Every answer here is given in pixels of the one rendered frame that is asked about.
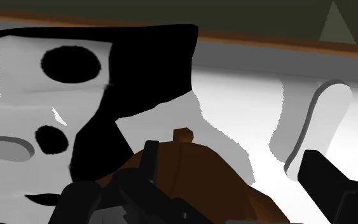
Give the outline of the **white oval flat object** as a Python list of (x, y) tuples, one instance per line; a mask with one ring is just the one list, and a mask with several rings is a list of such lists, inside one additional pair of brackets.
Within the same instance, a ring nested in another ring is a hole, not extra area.
[(352, 100), (351, 88), (341, 80), (329, 80), (312, 95), (298, 140), (289, 154), (284, 170), (292, 181), (298, 181), (306, 150), (326, 154)]
[(17, 137), (0, 136), (0, 160), (26, 162), (34, 154), (35, 149), (28, 141)]

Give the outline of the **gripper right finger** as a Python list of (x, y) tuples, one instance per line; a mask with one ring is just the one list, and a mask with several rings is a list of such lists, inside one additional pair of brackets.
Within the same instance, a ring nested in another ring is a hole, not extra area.
[(330, 224), (358, 224), (358, 181), (348, 179), (319, 151), (304, 152), (298, 181)]

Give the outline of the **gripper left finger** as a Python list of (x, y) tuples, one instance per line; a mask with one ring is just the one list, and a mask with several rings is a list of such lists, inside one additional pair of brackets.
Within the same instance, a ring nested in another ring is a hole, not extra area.
[(115, 172), (105, 192), (94, 181), (67, 185), (48, 224), (212, 224), (156, 186), (158, 144), (146, 141), (139, 166)]

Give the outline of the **brown round fruit with stem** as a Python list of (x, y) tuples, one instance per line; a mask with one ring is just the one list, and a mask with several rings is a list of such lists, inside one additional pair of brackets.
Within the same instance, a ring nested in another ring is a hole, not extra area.
[[(156, 186), (171, 199), (182, 198), (212, 224), (290, 224), (267, 195), (249, 186), (218, 153), (193, 143), (188, 128), (159, 142)], [(137, 168), (142, 150), (117, 171)], [(96, 182), (106, 191), (114, 173)]]

